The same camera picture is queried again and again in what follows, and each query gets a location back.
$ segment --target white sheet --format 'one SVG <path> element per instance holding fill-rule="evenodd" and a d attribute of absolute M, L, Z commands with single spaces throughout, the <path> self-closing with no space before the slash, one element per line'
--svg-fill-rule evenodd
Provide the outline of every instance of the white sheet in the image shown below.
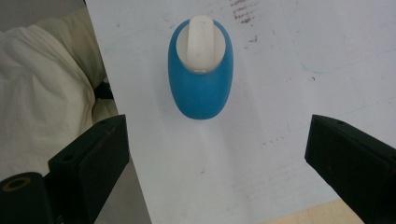
<path fill-rule="evenodd" d="M 337 198 L 304 161 L 312 114 L 396 146 L 394 1 L 87 4 L 154 224 L 261 223 Z M 167 78 L 171 35 L 197 14 L 233 41 L 231 95 L 210 120 L 184 117 Z"/>

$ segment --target blue container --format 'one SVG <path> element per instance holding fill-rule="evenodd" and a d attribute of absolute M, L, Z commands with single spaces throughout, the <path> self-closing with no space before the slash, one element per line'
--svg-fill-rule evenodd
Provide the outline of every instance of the blue container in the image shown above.
<path fill-rule="evenodd" d="M 184 21 L 176 28 L 169 45 L 170 87 L 181 113 L 191 119 L 211 119 L 222 110 L 230 94 L 233 82 L 233 46 L 224 27 L 214 21 L 225 39 L 224 57 L 218 67 L 207 74 L 192 72 L 177 55 L 177 37 L 189 22 L 190 20 Z"/>

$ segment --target white cloth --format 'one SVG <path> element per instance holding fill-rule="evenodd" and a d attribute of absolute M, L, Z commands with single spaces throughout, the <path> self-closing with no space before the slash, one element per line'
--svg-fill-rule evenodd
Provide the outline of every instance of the white cloth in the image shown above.
<path fill-rule="evenodd" d="M 45 175 L 48 160 L 92 126 L 92 87 L 105 76 L 93 32 L 79 33 L 91 25 L 86 8 L 39 24 L 47 31 L 32 25 L 0 33 L 0 180 L 30 171 Z M 108 105 L 107 116 L 95 116 L 117 114 L 114 102 Z"/>

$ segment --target white paper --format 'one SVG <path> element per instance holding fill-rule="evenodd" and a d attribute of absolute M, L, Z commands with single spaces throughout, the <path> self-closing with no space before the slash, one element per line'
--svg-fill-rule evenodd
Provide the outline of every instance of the white paper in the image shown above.
<path fill-rule="evenodd" d="M 394 1 L 87 3 L 154 224 L 262 223 L 337 198 L 304 160 L 312 114 L 396 146 Z M 198 14 L 233 42 L 231 94 L 209 120 L 178 111 L 167 76 L 172 33 Z"/>

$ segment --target white cap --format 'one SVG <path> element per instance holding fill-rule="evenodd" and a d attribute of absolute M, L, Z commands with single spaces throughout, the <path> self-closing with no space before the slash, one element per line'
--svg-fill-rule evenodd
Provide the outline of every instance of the white cap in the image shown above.
<path fill-rule="evenodd" d="M 225 52 L 225 39 L 213 20 L 200 15 L 190 19 L 179 33 L 177 55 L 187 69 L 198 74 L 214 70 Z"/>

